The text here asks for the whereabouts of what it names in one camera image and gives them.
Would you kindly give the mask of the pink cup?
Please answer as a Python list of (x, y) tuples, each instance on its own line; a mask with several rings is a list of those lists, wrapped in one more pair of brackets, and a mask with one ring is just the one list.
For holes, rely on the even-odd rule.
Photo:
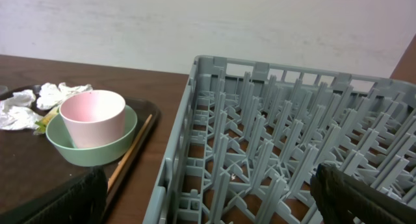
[(108, 90), (78, 93), (59, 109), (77, 148), (101, 147), (124, 135), (125, 99)]

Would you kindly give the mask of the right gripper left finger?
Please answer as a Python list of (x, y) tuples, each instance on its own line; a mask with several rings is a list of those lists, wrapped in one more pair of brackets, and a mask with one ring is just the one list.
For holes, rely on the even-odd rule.
[(107, 177), (101, 166), (1, 214), (1, 223), (100, 223), (107, 204)]

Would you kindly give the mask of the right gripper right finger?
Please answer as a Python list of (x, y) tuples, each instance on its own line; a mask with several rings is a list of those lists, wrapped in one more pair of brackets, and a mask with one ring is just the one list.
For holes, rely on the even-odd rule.
[(310, 192), (325, 223), (412, 224), (415, 209), (371, 188), (330, 164), (319, 164)]

